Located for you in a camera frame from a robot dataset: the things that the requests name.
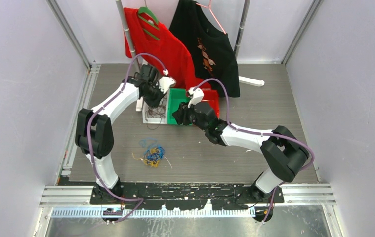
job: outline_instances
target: wooden floor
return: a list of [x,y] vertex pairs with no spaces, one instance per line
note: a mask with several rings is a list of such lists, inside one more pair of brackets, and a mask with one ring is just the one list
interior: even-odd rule
[[[99,104],[118,88],[126,70],[127,64],[101,65],[91,106]],[[229,101],[230,120],[255,129],[274,129],[283,125],[305,142],[285,67],[279,64],[243,64],[239,65],[239,70],[241,76],[262,79],[266,84],[255,87],[241,83],[241,97]],[[220,117],[225,119],[224,99],[220,99],[219,106]],[[148,126],[151,129],[157,127],[155,124]],[[252,183],[268,168],[260,153],[214,145],[194,126],[160,125],[150,130],[142,123],[142,113],[135,112],[135,104],[117,118],[113,134],[112,159],[122,181]],[[139,141],[145,138],[158,140],[172,167],[162,160],[157,168],[152,168],[133,158],[142,157],[145,149]],[[90,162],[80,150],[70,180],[95,180]],[[294,182],[317,182],[314,168],[300,172]]]

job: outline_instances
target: blue yarn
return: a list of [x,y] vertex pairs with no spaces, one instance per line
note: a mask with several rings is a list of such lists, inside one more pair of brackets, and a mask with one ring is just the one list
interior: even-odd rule
[[[139,141],[139,145],[142,146],[142,147],[146,147],[148,141],[152,141],[152,144],[150,144],[147,147],[147,150],[144,152],[144,157],[149,161],[161,160],[164,156],[164,148],[160,145],[156,145],[156,143],[157,143],[156,139],[145,138],[145,139]],[[158,152],[151,154],[150,150],[153,149],[153,148],[157,148]]]

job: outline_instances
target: cable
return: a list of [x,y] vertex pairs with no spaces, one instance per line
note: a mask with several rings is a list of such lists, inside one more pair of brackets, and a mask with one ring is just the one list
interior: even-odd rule
[[138,58],[139,56],[142,56],[142,55],[146,55],[146,56],[150,56],[152,58],[154,58],[157,62],[159,62],[161,64],[161,66],[163,67],[164,70],[165,69],[165,66],[164,64],[161,62],[160,59],[158,59],[156,56],[152,55],[152,54],[149,54],[149,53],[139,53],[137,55],[135,55],[132,60],[130,61],[130,64],[129,64],[129,67],[127,69],[127,72],[126,72],[126,76],[125,76],[125,81],[123,83],[123,86],[122,86],[122,89],[116,93],[115,96],[113,96],[112,98],[110,98],[110,100],[108,100],[106,103],[104,103],[104,105],[99,108],[96,112],[93,113],[93,115],[90,117],[90,119],[88,120],[88,125],[87,125],[87,137],[88,137],[88,147],[89,147],[89,150],[90,150],[90,158],[91,158],[91,164],[93,166],[93,170],[94,170],[94,174],[96,176],[96,178],[100,181],[101,185],[104,187],[104,189],[114,198],[118,199],[118,200],[121,200],[121,201],[128,201],[128,202],[134,202],[134,201],[138,201],[139,203],[135,206],[135,208],[133,210],[131,210],[126,216],[120,218],[117,222],[121,222],[121,221],[124,221],[126,218],[128,218],[128,216],[130,216],[144,201],[143,198],[134,198],[134,199],[127,199],[127,198],[123,198],[123,197],[119,197],[117,196],[116,194],[114,194],[112,191],[110,191],[110,189],[107,187],[107,185],[104,183],[103,179],[100,177],[99,173],[98,173],[98,170],[97,170],[97,167],[95,165],[95,158],[94,158],[94,151],[93,151],[93,144],[91,142],[91,125],[93,123],[93,120],[94,118],[96,117],[96,115],[101,112],[107,105],[109,105],[114,99],[116,99],[122,92],[123,90],[125,89],[126,87],[126,83],[127,83],[127,79],[129,77],[129,72],[130,72],[130,69],[132,68],[132,65],[134,63],[134,61],[136,60],[136,58]]
[[[312,163],[314,162],[314,159],[315,159],[315,155],[314,155],[314,152],[311,150],[311,148],[309,148],[306,144],[296,140],[296,139],[293,139],[291,137],[288,137],[288,136],[284,136],[284,135],[281,135],[281,134],[275,134],[275,133],[261,133],[261,132],[254,132],[254,131],[248,131],[248,130],[245,130],[245,129],[241,129],[241,128],[236,128],[234,125],[231,124],[231,122],[229,121],[229,101],[228,101],[228,93],[226,91],[226,88],[224,86],[224,84],[222,84],[222,82],[218,79],[215,79],[215,78],[209,78],[209,79],[206,79],[204,80],[203,82],[199,83],[199,85],[197,85],[193,91],[195,91],[197,88],[199,88],[201,85],[203,85],[204,83],[208,82],[208,81],[215,81],[217,83],[219,83],[222,87],[222,89],[224,90],[224,93],[225,93],[225,99],[226,99],[226,103],[227,103],[227,112],[226,112],[226,122],[228,124],[228,126],[230,126],[231,128],[235,129],[236,131],[239,131],[239,132],[245,132],[245,133],[248,133],[248,134],[253,134],[253,135],[258,135],[258,136],[272,136],[272,137],[277,137],[277,138],[282,138],[282,139],[285,139],[285,140],[289,140],[291,142],[294,142],[300,146],[302,146],[303,148],[305,148],[310,154],[311,154],[311,160],[309,161],[308,164],[304,165],[300,171],[302,170],[305,170],[306,168],[308,168],[310,165],[312,165]],[[269,209],[267,210],[267,214],[266,216],[264,216],[264,219],[262,221],[262,223],[264,224],[264,222],[266,221],[267,217],[269,216],[269,213],[270,211],[272,210],[272,205],[273,205],[273,199],[274,199],[274,196],[275,196],[275,192],[276,192],[276,189],[277,189],[278,186],[276,186],[273,191],[272,191],[272,198],[270,200],[270,204],[269,204]]]

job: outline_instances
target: clothing rack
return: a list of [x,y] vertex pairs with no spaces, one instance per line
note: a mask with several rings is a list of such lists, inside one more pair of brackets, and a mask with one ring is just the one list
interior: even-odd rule
[[[133,47],[132,38],[130,37],[129,26],[127,26],[125,12],[123,10],[123,5],[122,5],[122,0],[115,0],[115,1],[116,1],[116,6],[118,7],[119,16],[122,21],[122,26],[125,32],[126,41],[129,46],[130,55],[133,58],[136,55],[136,51],[135,51],[135,48]],[[246,24],[246,17],[247,17],[247,12],[249,11],[249,5],[250,5],[250,0],[245,0],[244,7],[243,7],[243,14],[241,15],[240,27],[238,28],[237,40],[234,46],[235,58],[237,58],[238,50],[240,49],[241,38],[243,37],[243,29],[244,29],[244,25]],[[136,59],[135,61],[135,68],[136,70],[140,71],[140,65],[139,65],[138,59]]]

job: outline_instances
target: blue and yellow string bundle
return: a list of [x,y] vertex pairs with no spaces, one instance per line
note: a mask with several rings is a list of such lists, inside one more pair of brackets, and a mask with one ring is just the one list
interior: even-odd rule
[[[152,144],[147,147],[148,141],[152,141]],[[147,150],[144,152],[140,160],[143,161],[145,165],[157,167],[158,163],[163,159],[164,148],[158,145],[157,140],[153,138],[143,139],[139,141],[139,145],[142,147],[147,147]]]

